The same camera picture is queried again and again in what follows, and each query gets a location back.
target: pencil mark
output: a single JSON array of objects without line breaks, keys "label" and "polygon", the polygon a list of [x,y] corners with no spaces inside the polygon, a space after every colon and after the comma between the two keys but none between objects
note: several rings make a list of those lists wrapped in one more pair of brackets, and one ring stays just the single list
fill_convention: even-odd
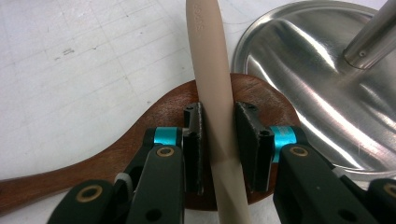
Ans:
[{"label": "pencil mark", "polygon": [[75,51],[73,49],[65,49],[64,50],[64,55],[71,54],[71,53],[74,53],[74,52]]}]

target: white surface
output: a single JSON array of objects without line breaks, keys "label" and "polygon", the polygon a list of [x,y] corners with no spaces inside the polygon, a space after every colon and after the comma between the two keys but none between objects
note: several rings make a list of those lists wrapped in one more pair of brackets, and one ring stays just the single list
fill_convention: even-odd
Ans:
[{"label": "white surface", "polygon": [[[219,0],[231,60],[260,15],[294,1]],[[348,1],[379,9],[385,0]],[[193,79],[182,0],[0,0],[0,179],[89,158]],[[64,195],[0,217],[44,223]],[[271,199],[254,223],[277,223]],[[186,211],[186,223],[217,223]]]}]

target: stainless steel bowl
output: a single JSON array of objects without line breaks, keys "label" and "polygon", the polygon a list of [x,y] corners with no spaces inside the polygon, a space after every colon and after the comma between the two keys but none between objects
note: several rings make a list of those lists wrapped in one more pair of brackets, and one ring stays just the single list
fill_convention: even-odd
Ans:
[{"label": "stainless steel bowl", "polygon": [[374,14],[331,1],[280,7],[246,30],[233,58],[233,72],[284,93],[313,147],[363,188],[396,176],[396,52],[369,70],[343,57]]}]

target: metal rod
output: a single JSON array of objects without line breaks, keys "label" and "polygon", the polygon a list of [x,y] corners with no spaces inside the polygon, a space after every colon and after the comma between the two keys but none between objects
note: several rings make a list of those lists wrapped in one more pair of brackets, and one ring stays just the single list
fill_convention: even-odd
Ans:
[{"label": "metal rod", "polygon": [[396,0],[388,0],[344,51],[346,61],[369,69],[396,48]]}]

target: wooden spoon blank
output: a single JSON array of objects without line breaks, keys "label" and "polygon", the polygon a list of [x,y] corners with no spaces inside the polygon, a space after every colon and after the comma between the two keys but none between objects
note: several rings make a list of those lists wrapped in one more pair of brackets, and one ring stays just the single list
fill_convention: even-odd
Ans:
[{"label": "wooden spoon blank", "polygon": [[[233,98],[256,105],[263,125],[300,125],[290,102],[269,84],[256,77],[232,75]],[[145,130],[149,127],[183,126],[184,106],[198,102],[195,81],[185,83],[165,94],[157,103],[114,144],[97,155],[63,169],[0,182],[0,216],[29,203],[65,191],[88,179],[112,182],[122,172],[140,148]],[[216,199],[210,166],[205,154],[203,196],[186,194],[186,207],[216,210]],[[275,186],[276,166],[273,165],[270,190],[266,193],[247,191],[249,203],[271,194]]]}]

